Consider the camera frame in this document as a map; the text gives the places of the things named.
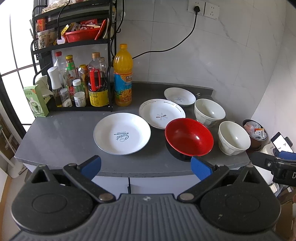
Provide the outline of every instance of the trash can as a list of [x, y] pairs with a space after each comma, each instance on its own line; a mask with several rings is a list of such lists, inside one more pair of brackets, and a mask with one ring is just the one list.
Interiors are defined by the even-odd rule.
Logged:
[[[242, 126], [244, 127], [244, 125], [245, 125], [247, 122], [249, 122], [249, 121], [254, 121], [254, 122], [258, 123], [258, 122], [255, 121], [255, 120], [246, 119], [246, 120], [244, 120], [244, 121], [242, 122]], [[264, 132], [265, 132], [265, 139], [263, 139], [263, 140], [257, 140], [257, 139], [255, 139], [255, 138], [253, 138], [253, 137], [251, 137], [251, 136], [249, 135], [249, 137], [250, 137], [250, 139], [251, 139], [251, 146], [250, 146], [250, 149], [253, 149], [253, 150], [260, 150], [260, 149], [261, 149], [261, 145], [262, 145], [263, 141], [265, 141], [266, 138], [267, 138], [267, 134], [266, 134], [265, 129], [264, 129]]]

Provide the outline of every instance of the phone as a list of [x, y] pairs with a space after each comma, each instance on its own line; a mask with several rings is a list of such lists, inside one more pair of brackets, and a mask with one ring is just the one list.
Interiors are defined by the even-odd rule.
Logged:
[[274, 146], [276, 147], [276, 149], [278, 149], [279, 152], [287, 151], [293, 153], [293, 150], [291, 149], [291, 147], [289, 146], [289, 144], [280, 132], [276, 133], [275, 136], [271, 138], [271, 142], [274, 144]]

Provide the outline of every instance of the floor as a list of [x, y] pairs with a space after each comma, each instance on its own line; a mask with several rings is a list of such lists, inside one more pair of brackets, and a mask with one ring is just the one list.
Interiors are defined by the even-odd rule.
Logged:
[[3, 215], [2, 241], [10, 240], [18, 232], [18, 227], [11, 216], [10, 209], [12, 201], [25, 183], [26, 174], [27, 170], [11, 181]]

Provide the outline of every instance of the green box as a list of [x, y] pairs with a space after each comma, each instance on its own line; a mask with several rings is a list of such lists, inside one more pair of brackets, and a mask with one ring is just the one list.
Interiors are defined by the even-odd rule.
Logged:
[[39, 85], [24, 87], [29, 106], [34, 116], [46, 117], [49, 113]]

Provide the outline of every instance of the marble wall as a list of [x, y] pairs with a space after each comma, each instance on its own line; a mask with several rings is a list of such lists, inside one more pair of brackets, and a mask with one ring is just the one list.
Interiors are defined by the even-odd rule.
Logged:
[[252, 119], [296, 144], [296, 10], [287, 2], [284, 36], [272, 77]]
[[[271, 78], [284, 32], [286, 0], [207, 2], [220, 6], [219, 19], [198, 15], [193, 34], [183, 44], [134, 59], [133, 80], [213, 88], [227, 117], [241, 123], [253, 115]], [[127, 43], [132, 56], [176, 45], [194, 24], [187, 4], [188, 0], [125, 0], [118, 44]], [[76, 65], [88, 63], [93, 51], [107, 56], [102, 46], [62, 50], [63, 55], [74, 55]]]

